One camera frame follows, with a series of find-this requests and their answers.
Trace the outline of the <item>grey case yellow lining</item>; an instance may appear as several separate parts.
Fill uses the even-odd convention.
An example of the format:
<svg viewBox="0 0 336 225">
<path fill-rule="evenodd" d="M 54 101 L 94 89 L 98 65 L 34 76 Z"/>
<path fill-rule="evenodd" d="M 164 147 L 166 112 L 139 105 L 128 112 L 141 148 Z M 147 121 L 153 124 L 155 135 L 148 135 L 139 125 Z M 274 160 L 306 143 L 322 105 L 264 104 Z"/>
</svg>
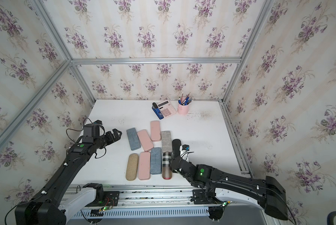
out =
<svg viewBox="0 0 336 225">
<path fill-rule="evenodd" d="M 134 127 L 130 128 L 126 130 L 126 133 L 127 133 L 127 138 L 129 141 L 130 149 L 132 151 L 140 149 L 141 144 L 140 144 L 136 129 Z"/>
</svg>

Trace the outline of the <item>pink grey case back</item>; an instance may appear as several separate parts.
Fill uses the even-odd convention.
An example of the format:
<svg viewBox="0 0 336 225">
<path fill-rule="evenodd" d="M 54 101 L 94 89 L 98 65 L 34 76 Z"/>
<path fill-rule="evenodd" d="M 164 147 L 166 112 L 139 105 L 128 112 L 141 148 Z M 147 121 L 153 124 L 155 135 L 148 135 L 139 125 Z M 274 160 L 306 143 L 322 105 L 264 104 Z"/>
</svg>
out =
<svg viewBox="0 0 336 225">
<path fill-rule="evenodd" d="M 158 142 L 161 140 L 161 130 L 160 130 L 160 122 L 152 121 L 150 123 L 151 127 L 151 140 L 153 142 Z"/>
</svg>

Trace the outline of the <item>pink case white glasses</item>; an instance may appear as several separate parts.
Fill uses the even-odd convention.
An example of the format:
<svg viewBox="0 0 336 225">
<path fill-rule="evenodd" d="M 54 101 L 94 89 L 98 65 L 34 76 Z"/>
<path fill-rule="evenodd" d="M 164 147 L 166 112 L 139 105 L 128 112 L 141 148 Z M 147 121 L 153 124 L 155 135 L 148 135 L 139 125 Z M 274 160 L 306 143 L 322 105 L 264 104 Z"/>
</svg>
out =
<svg viewBox="0 0 336 225">
<path fill-rule="evenodd" d="M 137 135 L 138 135 L 139 141 L 141 143 L 141 146 L 143 147 L 143 150 L 145 152 L 150 151 L 154 147 L 154 144 L 153 144 L 149 134 L 147 133 L 147 131 L 145 129 L 141 130 L 141 131 L 138 131 Z"/>
</svg>

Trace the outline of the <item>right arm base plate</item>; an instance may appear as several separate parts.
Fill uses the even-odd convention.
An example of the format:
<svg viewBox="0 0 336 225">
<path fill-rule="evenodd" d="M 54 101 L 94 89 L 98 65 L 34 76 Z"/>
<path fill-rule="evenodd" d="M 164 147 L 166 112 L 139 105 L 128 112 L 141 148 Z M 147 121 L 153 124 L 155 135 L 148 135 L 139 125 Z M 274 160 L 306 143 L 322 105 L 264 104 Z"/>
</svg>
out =
<svg viewBox="0 0 336 225">
<path fill-rule="evenodd" d="M 216 197 L 206 194 L 201 189 L 192 190 L 191 202 L 193 202 L 194 204 L 218 204 L 218 205 L 223 205 L 223 206 L 230 204 L 229 201 L 224 202 L 224 201 L 218 200 Z"/>
</svg>

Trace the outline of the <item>teal glasses case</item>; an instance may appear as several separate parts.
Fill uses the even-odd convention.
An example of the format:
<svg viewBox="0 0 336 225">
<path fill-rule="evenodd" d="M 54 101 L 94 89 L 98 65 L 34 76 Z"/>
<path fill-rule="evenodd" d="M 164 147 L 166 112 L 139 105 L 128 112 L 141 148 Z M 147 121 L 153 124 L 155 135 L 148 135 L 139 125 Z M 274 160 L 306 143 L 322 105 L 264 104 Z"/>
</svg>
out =
<svg viewBox="0 0 336 225">
<path fill-rule="evenodd" d="M 151 149 L 150 174 L 157 175 L 162 173 L 162 150 L 160 147 Z"/>
</svg>

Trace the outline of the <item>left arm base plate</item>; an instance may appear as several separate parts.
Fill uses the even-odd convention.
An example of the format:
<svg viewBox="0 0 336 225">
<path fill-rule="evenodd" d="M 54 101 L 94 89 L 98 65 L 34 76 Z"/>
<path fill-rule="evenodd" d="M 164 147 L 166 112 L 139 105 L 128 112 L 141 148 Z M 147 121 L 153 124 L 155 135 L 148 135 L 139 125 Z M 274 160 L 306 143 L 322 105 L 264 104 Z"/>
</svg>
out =
<svg viewBox="0 0 336 225">
<path fill-rule="evenodd" d="M 119 191 L 104 191 L 103 194 L 97 194 L 96 199 L 86 205 L 86 207 L 110 207 L 117 206 L 119 202 Z"/>
</svg>

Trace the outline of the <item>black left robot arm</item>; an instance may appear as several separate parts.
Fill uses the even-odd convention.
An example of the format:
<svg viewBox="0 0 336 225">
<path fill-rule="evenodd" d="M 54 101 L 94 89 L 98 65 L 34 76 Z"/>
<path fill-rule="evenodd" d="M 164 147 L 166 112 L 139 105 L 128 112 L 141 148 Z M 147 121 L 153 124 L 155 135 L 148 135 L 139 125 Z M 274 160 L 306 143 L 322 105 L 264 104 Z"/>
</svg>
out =
<svg viewBox="0 0 336 225">
<path fill-rule="evenodd" d="M 90 203 L 102 204 L 105 194 L 102 184 L 89 183 L 61 206 L 61 200 L 68 187 L 98 149 L 105 149 L 121 139 L 122 132 L 113 129 L 100 135 L 101 125 L 90 124 L 68 149 L 66 158 L 56 173 L 29 201 L 22 201 L 15 207 L 18 225 L 65 225 L 77 212 Z"/>
</svg>

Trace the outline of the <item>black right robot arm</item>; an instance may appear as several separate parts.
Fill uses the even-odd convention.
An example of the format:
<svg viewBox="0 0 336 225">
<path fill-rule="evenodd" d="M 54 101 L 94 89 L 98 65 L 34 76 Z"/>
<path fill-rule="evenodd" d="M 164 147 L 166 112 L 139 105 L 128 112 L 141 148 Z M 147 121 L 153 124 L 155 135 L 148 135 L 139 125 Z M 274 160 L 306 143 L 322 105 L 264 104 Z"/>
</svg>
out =
<svg viewBox="0 0 336 225">
<path fill-rule="evenodd" d="M 193 187 L 202 189 L 209 200 L 218 199 L 216 189 L 225 189 L 256 200 L 264 212 L 273 218 L 286 221 L 289 219 L 286 191 L 274 177 L 245 178 L 204 164 L 195 166 L 181 157 L 171 161 L 171 168 L 181 174 Z"/>
</svg>

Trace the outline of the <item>grey glasses case red glasses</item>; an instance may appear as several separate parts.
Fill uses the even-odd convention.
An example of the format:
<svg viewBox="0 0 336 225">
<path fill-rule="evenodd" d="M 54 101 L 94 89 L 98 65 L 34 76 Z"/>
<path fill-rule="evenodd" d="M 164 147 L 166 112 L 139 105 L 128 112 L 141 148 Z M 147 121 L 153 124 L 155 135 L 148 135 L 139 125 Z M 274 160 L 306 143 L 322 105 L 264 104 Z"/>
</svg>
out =
<svg viewBox="0 0 336 225">
<path fill-rule="evenodd" d="M 162 131 L 161 132 L 161 141 L 162 141 L 162 151 L 163 152 L 172 152 L 172 139 L 170 131 Z"/>
</svg>

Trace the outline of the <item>black tan glasses case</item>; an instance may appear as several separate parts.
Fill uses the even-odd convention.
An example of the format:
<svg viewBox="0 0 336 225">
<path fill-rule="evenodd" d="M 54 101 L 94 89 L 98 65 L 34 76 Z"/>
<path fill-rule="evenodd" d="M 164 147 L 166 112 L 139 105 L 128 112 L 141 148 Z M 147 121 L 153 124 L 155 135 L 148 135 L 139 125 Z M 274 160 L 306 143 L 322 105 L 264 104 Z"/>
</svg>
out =
<svg viewBox="0 0 336 225">
<path fill-rule="evenodd" d="M 181 151 L 180 148 L 182 146 L 181 140 L 180 139 L 174 139 L 172 141 L 172 157 L 177 158 L 180 156 Z"/>
</svg>

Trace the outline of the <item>beige glasses case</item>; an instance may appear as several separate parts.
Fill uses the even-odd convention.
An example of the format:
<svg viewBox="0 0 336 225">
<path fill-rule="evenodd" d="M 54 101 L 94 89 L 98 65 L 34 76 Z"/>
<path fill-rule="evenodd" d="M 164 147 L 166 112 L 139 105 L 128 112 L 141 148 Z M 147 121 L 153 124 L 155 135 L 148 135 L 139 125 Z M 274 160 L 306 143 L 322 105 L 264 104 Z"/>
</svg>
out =
<svg viewBox="0 0 336 225">
<path fill-rule="evenodd" d="M 138 164 L 139 164 L 139 155 L 136 153 L 129 155 L 125 175 L 126 180 L 134 181 L 137 178 Z"/>
</svg>

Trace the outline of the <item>plaid glasses case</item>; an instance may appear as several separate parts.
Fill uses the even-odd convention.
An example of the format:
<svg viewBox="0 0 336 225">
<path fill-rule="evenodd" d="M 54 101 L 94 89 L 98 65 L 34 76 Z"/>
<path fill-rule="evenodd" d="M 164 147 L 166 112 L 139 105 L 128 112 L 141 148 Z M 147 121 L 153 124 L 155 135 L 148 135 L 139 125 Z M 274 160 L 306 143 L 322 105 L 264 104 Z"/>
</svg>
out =
<svg viewBox="0 0 336 225">
<path fill-rule="evenodd" d="M 162 156 L 162 177 L 165 180 L 170 180 L 172 178 L 171 161 L 171 153 L 167 151 L 164 152 Z"/>
</svg>

